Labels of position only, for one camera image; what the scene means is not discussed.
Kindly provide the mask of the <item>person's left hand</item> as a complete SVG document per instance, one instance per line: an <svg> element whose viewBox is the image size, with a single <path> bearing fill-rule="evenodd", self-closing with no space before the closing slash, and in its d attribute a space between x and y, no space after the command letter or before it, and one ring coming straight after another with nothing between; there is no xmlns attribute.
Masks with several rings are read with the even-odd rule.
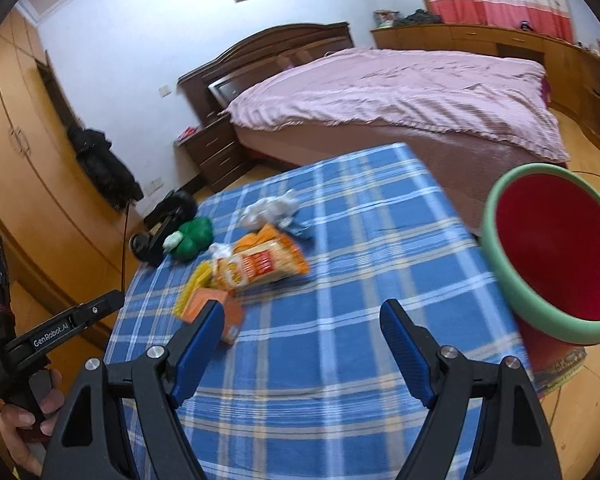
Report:
<svg viewBox="0 0 600 480"><path fill-rule="evenodd" d="M58 419L57 412L65 402L65 396L60 391L62 376L59 370L51 370L53 389L41 401L40 408L50 418L42 422L40 429L42 434L49 437L55 428ZM0 434L8 449L10 457L30 474L39 477L42 472L42 462L32 453L26 442L20 436L18 430L29 429L35 425L35 417L30 412L18 406L5 404L0 413Z"/></svg>

